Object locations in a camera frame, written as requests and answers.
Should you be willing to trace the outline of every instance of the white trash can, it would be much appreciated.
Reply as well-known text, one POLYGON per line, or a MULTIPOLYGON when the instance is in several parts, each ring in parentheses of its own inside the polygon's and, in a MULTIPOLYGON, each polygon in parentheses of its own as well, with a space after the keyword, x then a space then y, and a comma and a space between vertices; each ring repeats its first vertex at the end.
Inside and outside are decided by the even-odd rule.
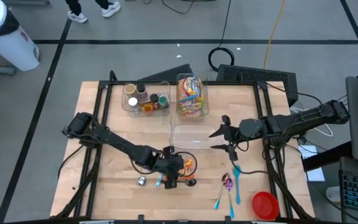
POLYGON ((16 68, 28 71, 39 65, 39 49, 0 0, 0 55, 16 68))

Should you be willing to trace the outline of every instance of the clear plastic bin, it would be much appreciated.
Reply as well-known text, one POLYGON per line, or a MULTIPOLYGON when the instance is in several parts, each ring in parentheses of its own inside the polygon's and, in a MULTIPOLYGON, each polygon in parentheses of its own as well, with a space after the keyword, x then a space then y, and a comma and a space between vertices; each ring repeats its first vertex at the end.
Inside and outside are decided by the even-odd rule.
POLYGON ((140 97, 138 96, 137 92, 135 92, 132 96, 134 96, 138 99, 139 108, 137 110, 135 110, 128 104, 130 97, 125 93, 124 90, 125 90, 125 87, 129 84, 132 84, 132 83, 126 83, 122 87, 122 102, 121 102, 122 109, 127 111, 129 116, 133 116, 133 117, 166 116, 166 115, 170 114, 170 107, 171 107, 170 91, 171 90, 170 90, 169 82, 162 81, 159 84, 145 84, 146 92, 147 92, 146 100, 141 100, 140 97), (166 97, 168 100, 168 106, 164 109, 157 109, 157 110, 153 110, 153 111, 143 111, 140 104, 150 102, 150 95, 153 93, 158 94, 158 97, 160 97, 160 96, 166 97))
POLYGON ((177 113, 180 116, 186 117, 201 117, 209 113, 208 87, 206 78, 203 80, 199 75, 193 73, 182 73, 177 76, 177 113), (183 94, 181 89, 183 88, 182 80, 186 78, 194 78, 195 80, 203 82, 202 87, 198 90, 200 91, 199 93, 201 94, 202 100, 200 97, 196 97, 192 100, 185 100, 186 96, 183 94))
POLYGON ((175 149, 210 149, 211 146, 222 145, 223 136, 208 137, 219 129, 220 124, 220 117, 174 115, 171 118, 170 145, 175 149))

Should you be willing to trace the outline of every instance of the table leg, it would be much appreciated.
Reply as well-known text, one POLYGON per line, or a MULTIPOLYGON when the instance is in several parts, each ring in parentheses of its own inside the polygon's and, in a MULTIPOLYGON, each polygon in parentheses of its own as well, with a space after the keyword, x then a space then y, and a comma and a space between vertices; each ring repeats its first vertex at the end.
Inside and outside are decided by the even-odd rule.
POLYGON ((303 160, 303 169, 305 171, 310 171, 317 169, 328 164, 337 162, 341 157, 353 158, 352 155, 352 144, 350 141, 347 143, 341 144, 335 148, 332 148, 328 151, 319 153, 315 156, 309 157, 303 160))

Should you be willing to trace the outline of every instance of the wooden tabletop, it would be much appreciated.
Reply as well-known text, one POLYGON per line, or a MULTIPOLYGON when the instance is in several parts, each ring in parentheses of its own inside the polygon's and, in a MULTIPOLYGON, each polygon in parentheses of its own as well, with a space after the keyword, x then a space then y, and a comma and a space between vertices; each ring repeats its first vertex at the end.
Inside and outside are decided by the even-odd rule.
MULTIPOLYGON (((282 82, 271 82, 271 84, 283 89, 282 82)), ((82 83, 75 113, 93 112, 97 86, 98 82, 82 83)), ((176 115, 175 88, 176 86, 171 86, 172 106, 168 116, 133 118, 121 108, 122 86, 114 85, 107 126, 111 131, 134 144, 149 145, 156 149, 168 146, 170 120, 176 115)), ((268 92, 273 113, 289 114, 285 94, 274 88, 269 88, 268 92)), ((266 114, 262 91, 260 96, 266 114)), ((103 112, 104 97, 105 93, 102 96, 99 120, 103 112)), ((232 125, 238 126, 242 119, 257 118, 254 91, 251 86, 209 86, 208 98, 210 109, 208 119, 216 119, 219 122, 221 116, 226 114, 230 117, 232 125)), ((288 144, 298 147, 294 140, 288 144)), ((65 157, 78 146, 78 140, 68 140, 65 157)), ((247 152, 237 151, 239 160, 236 164, 239 164, 244 171, 266 170, 262 149, 261 140, 251 141, 247 152)), ((178 184, 176 189, 165 190, 163 185, 159 188, 155 187, 158 174, 147 175, 146 185, 139 186, 137 179, 140 174, 133 170, 128 156, 111 146, 103 146, 92 218, 135 220, 139 214, 143 214, 146 220, 223 220, 224 216, 230 215, 228 192, 223 192, 218 210, 214 210, 214 204, 221 188, 222 175, 226 172, 232 174, 233 166, 228 154, 219 149, 191 152, 198 160, 197 184, 194 187, 178 184)), ((80 151, 63 167, 51 215, 60 212, 78 189, 84 155, 85 150, 80 151)), ((288 189, 305 211, 314 216, 300 153, 287 147, 285 156, 288 189)), ((232 191, 234 220, 259 219, 253 212, 251 203, 253 196, 260 191, 270 191, 266 174, 240 175, 240 205, 235 202, 235 188, 232 191)), ((282 195, 278 187, 277 192, 281 214, 285 217, 282 195)), ((88 192, 84 196, 81 214, 85 214, 87 201, 88 192)))

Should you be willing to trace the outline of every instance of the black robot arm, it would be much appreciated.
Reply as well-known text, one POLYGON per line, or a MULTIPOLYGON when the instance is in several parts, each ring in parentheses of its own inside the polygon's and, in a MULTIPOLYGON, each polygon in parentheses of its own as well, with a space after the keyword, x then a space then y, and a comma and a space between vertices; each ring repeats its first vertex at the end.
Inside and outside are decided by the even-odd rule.
POLYGON ((63 130, 68 138, 77 138, 86 147, 108 144, 127 154, 136 165, 159 172, 167 176, 164 182, 166 189, 177 187, 179 170, 184 168, 181 155, 174 154, 173 147, 165 147, 162 151, 150 146, 138 146, 99 124, 92 114, 77 113, 73 121, 63 130))
POLYGON ((323 124, 345 124, 350 114, 342 102, 329 101, 319 107, 291 115, 265 116, 260 119, 244 119, 239 127, 231 126, 230 118, 222 116, 221 127, 209 137, 223 135, 229 141, 227 145, 212 146, 224 149, 232 161, 238 160, 234 151, 236 146, 245 141, 265 138, 273 147, 282 147, 293 136, 304 134, 307 130, 323 124))

